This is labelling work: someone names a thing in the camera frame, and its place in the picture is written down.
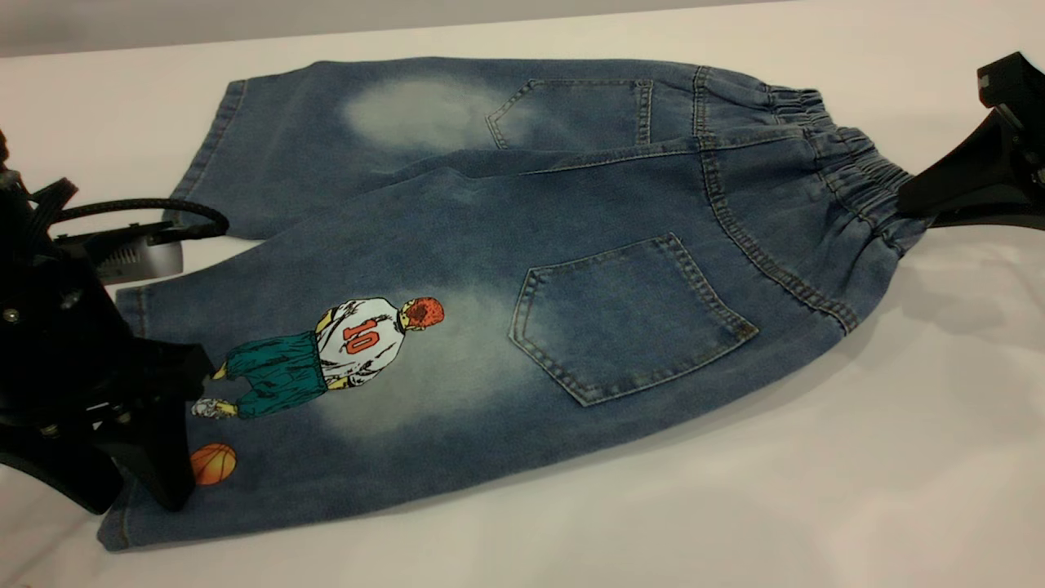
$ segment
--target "gray wall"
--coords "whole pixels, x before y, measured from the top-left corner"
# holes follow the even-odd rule
[[[0,0],[0,56],[766,0]]]

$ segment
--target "red hair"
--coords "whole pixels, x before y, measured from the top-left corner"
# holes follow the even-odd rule
[[[443,306],[435,299],[418,299],[405,311],[411,327],[427,329],[443,322]]]

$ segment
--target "basketball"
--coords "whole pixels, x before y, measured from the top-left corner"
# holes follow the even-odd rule
[[[192,474],[200,486],[215,485],[236,469],[236,452],[220,443],[205,445],[192,453]]]

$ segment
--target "cartoon basketball player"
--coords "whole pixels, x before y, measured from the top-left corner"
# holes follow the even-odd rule
[[[286,410],[327,391],[362,386],[388,368],[408,331],[443,321],[435,299],[415,299],[396,309],[385,299],[348,301],[330,309],[315,331],[243,344],[226,356],[214,380],[251,383],[234,403],[200,399],[192,415],[207,419],[254,419]]]

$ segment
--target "denim pants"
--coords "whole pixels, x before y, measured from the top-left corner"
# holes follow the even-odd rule
[[[817,92],[712,67],[232,83],[173,196],[264,242],[117,297],[138,335],[225,363],[186,408],[200,485],[167,513],[132,481],[99,539],[370,513],[723,406],[873,312],[926,228],[897,212],[907,179]]]

